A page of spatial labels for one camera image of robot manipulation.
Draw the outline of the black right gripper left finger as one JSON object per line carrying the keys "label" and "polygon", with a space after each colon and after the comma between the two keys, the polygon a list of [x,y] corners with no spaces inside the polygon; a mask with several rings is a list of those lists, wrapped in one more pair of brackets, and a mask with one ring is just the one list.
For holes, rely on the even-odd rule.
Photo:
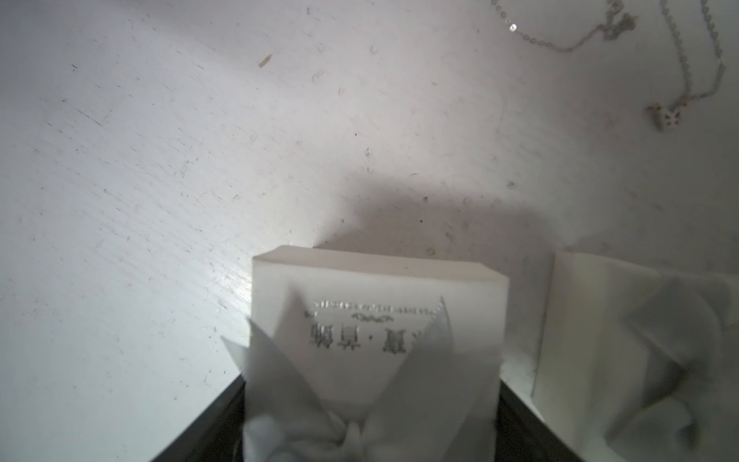
{"label": "black right gripper left finger", "polygon": [[244,379],[235,380],[154,462],[243,461]]}

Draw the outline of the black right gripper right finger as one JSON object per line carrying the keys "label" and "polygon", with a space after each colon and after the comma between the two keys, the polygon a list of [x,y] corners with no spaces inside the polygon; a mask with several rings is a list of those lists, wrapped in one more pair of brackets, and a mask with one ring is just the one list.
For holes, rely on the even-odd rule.
{"label": "black right gripper right finger", "polygon": [[496,431],[496,462],[582,461],[504,382]]}

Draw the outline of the white gift box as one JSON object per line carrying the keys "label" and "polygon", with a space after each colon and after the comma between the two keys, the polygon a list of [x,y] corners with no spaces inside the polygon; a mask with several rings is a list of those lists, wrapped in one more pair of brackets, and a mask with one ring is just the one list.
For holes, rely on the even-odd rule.
{"label": "white gift box", "polygon": [[281,246],[252,261],[247,461],[491,461],[509,280]]}
{"label": "white gift box", "polygon": [[557,254],[533,402],[584,461],[737,460],[737,276]]}

